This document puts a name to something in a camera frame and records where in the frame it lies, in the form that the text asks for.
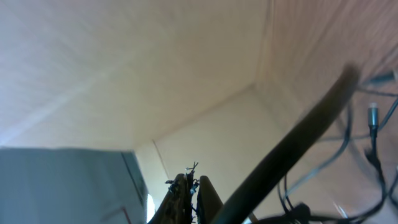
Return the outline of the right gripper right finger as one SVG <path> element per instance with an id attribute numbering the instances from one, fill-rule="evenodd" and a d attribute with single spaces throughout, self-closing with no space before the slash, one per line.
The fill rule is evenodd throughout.
<path id="1" fill-rule="evenodd" d="M 249 175 L 224 205 L 209 178 L 200 177 L 200 189 L 197 198 L 199 223 L 258 223 L 252 210 L 258 205 L 254 195 L 258 192 L 256 175 Z"/>

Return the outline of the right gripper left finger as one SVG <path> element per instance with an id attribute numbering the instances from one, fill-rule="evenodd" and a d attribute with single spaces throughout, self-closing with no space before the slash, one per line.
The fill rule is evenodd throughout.
<path id="1" fill-rule="evenodd" d="M 192 224 L 194 223 L 192 198 L 199 187 L 199 180 L 194 178 L 195 168 L 186 168 L 186 173 L 177 174 L 174 180 L 168 180 L 168 191 L 160 204 L 159 209 L 148 224 Z"/>

